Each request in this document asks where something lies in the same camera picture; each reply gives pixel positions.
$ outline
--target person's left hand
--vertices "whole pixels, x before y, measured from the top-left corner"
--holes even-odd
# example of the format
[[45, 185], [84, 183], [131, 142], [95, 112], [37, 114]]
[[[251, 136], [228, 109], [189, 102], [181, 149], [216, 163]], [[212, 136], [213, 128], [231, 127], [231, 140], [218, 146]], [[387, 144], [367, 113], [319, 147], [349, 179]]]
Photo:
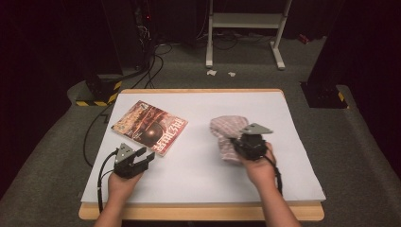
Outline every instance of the person's left hand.
[[133, 188], [143, 174], [140, 173], [131, 179], [125, 179], [112, 173], [109, 176], [109, 201], [123, 205], [132, 194]]

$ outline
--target magazine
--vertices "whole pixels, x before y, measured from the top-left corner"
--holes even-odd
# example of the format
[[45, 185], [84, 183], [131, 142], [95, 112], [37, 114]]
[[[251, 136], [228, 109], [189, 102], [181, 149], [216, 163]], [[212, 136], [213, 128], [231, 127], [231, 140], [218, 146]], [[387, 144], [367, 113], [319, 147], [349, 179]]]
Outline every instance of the magazine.
[[187, 123], [140, 100], [112, 125], [112, 130], [165, 156]]

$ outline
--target white metal stand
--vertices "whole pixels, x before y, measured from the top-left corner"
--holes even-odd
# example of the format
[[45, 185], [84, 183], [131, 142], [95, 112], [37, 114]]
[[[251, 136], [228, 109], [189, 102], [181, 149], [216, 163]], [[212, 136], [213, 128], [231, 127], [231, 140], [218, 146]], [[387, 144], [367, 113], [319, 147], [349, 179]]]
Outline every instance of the white metal stand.
[[213, 28], [214, 27], [246, 27], [246, 28], [275, 28], [277, 34], [274, 42], [270, 42], [271, 50], [277, 62], [277, 67], [284, 70], [278, 45], [286, 25], [292, 0], [287, 0], [283, 13], [214, 13], [213, 0], [210, 0], [209, 30], [206, 49], [206, 67], [213, 67]]

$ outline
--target cloth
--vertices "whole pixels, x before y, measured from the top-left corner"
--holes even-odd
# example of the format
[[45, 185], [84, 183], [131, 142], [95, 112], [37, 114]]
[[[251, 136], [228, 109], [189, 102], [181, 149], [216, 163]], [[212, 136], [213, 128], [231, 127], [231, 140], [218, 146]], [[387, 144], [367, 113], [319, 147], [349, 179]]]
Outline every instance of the cloth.
[[242, 134], [240, 130], [248, 125], [248, 119], [238, 115], [224, 115], [210, 121], [210, 131], [218, 138], [222, 160], [236, 164], [241, 163], [230, 138], [239, 138]]

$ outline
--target white paper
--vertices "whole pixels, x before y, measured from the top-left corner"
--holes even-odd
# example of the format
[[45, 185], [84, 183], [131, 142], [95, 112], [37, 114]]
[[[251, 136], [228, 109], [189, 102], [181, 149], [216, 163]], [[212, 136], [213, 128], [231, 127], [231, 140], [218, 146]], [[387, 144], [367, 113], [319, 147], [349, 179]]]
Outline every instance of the white paper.
[[215, 71], [215, 70], [209, 70], [209, 71], [207, 71], [206, 75], [215, 76], [217, 72], [218, 72], [218, 71]]
[[[111, 125], [138, 100], [188, 120], [188, 125], [165, 157], [156, 155], [149, 170], [136, 185], [129, 202], [219, 203], [260, 201], [245, 168], [221, 160], [218, 140], [210, 132], [210, 120], [222, 115], [245, 116], [274, 131], [264, 139], [273, 145], [283, 180], [286, 201], [324, 201], [322, 187], [313, 172], [305, 148], [280, 92], [120, 94], [96, 157], [81, 201], [97, 202], [97, 176], [105, 158], [121, 143], [133, 149], [140, 145], [111, 130]], [[110, 160], [104, 171], [113, 169]], [[107, 200], [103, 179], [103, 200]]]

